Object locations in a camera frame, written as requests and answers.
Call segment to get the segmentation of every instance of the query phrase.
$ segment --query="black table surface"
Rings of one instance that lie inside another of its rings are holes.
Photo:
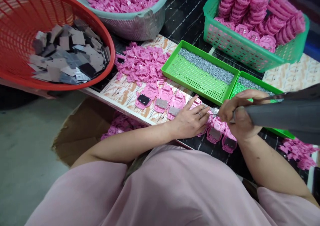
[[[207,0],[167,0],[165,23],[160,34],[176,44],[179,44],[180,40],[184,40],[205,52],[209,52],[212,46],[203,40],[205,16],[202,8],[206,1]],[[112,39],[115,44],[116,52],[123,54],[125,47],[129,45],[130,41],[115,35],[112,35]],[[248,68],[246,65],[238,62],[218,49],[214,50],[212,55],[238,70],[245,71],[259,79],[263,78],[263,73],[259,73]],[[111,73],[104,80],[93,85],[91,88],[100,92],[116,73],[117,69],[114,67]],[[218,107],[205,98],[201,99],[205,104],[211,107]],[[278,137],[266,129],[262,129],[259,136],[282,156],[286,157],[285,154],[278,149],[279,145],[282,144],[283,138]],[[229,154],[223,151],[221,141],[214,145],[206,139],[206,134],[201,137],[184,139],[181,140],[181,142],[195,150],[203,151],[223,161],[235,173],[253,182],[253,178],[244,162],[239,147],[237,147],[232,154]],[[307,183],[309,171],[299,169],[294,160],[290,160],[289,163],[298,172],[305,183]]]

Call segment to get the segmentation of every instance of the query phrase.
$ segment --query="woman's left hand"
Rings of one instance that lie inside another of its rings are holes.
[[[210,107],[199,105],[190,110],[193,102],[198,98],[194,96],[187,105],[178,113],[174,120],[168,122],[174,139],[192,138],[205,130],[209,119]]]

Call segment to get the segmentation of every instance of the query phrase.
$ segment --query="red plastic basket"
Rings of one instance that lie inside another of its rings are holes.
[[[85,21],[110,48],[111,59],[97,78],[80,85],[54,84],[31,78],[27,63],[34,54],[32,41],[37,31],[51,31],[59,24]],[[112,70],[115,47],[112,38],[99,18],[76,0],[0,0],[0,77],[17,84],[43,90],[76,90],[94,85]]]

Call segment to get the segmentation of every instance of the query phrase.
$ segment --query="forearm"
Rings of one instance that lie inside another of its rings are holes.
[[[169,127],[170,122],[167,122],[108,137],[90,148],[82,157],[128,163],[140,154],[173,140]]]
[[[300,197],[311,194],[294,168],[258,135],[238,143],[257,184],[275,192]]]

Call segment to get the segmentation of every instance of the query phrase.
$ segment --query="blue surface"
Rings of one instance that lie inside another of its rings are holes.
[[[303,52],[320,62],[320,35],[309,30]]]

